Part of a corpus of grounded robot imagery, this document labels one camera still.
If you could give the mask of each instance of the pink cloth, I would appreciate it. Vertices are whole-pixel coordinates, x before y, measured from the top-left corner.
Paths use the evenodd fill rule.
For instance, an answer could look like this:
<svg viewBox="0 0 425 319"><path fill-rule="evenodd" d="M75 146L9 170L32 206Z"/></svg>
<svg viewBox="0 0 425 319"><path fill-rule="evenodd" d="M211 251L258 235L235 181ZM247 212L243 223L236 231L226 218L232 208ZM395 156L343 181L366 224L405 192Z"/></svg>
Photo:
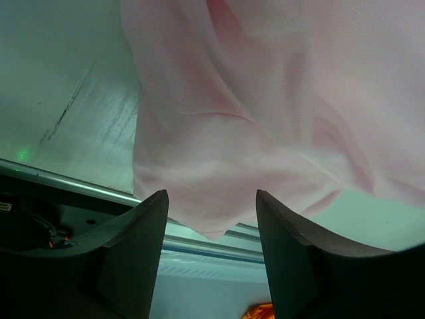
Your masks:
<svg viewBox="0 0 425 319"><path fill-rule="evenodd" d="M141 83L134 194L216 238L264 189L425 207L425 1L122 0Z"/></svg>

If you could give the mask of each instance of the green led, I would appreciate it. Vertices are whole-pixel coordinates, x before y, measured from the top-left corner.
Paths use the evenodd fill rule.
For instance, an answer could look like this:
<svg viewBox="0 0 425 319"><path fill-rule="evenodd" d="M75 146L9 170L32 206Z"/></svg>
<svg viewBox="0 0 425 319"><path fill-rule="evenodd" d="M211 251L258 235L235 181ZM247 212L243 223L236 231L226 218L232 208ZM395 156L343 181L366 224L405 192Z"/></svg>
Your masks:
<svg viewBox="0 0 425 319"><path fill-rule="evenodd" d="M27 161L29 158L29 150L27 148L23 148L19 150L16 154L16 159L18 161Z"/></svg>

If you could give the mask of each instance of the gray surface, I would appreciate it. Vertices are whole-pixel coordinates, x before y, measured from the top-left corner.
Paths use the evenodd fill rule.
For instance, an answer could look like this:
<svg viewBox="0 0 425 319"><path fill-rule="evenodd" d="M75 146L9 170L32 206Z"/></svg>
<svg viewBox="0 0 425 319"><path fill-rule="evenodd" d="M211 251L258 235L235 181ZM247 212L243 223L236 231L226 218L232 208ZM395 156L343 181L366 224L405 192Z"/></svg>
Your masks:
<svg viewBox="0 0 425 319"><path fill-rule="evenodd" d="M149 319L240 319L270 300L267 284L158 276Z"/></svg>
<svg viewBox="0 0 425 319"><path fill-rule="evenodd" d="M139 79L117 0L0 1L0 158L132 191Z"/></svg>

